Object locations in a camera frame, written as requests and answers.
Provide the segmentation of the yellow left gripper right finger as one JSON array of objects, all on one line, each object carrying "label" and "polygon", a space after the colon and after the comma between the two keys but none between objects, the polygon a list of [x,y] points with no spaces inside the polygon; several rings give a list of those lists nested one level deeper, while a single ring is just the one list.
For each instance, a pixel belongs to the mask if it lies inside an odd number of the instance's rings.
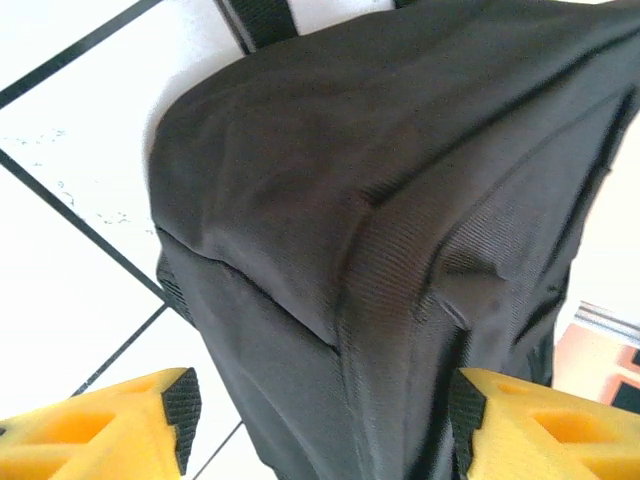
[{"label": "yellow left gripper right finger", "polygon": [[463,480],[640,480],[640,415],[489,370],[451,381]]}]

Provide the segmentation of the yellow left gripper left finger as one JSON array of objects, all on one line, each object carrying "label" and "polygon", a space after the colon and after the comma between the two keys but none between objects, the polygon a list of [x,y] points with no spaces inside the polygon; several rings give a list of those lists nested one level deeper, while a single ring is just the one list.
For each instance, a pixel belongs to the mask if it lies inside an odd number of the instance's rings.
[{"label": "yellow left gripper left finger", "polygon": [[181,480],[201,415],[170,368],[0,421],[0,480]]}]

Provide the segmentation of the black backpack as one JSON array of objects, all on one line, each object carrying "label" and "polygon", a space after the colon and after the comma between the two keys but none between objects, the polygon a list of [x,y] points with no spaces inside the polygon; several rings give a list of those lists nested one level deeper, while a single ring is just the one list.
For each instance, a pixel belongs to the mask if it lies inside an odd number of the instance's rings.
[{"label": "black backpack", "polygon": [[451,380],[546,385],[640,111],[640,0],[420,0],[261,49],[166,111],[158,275],[278,480],[466,480]]}]

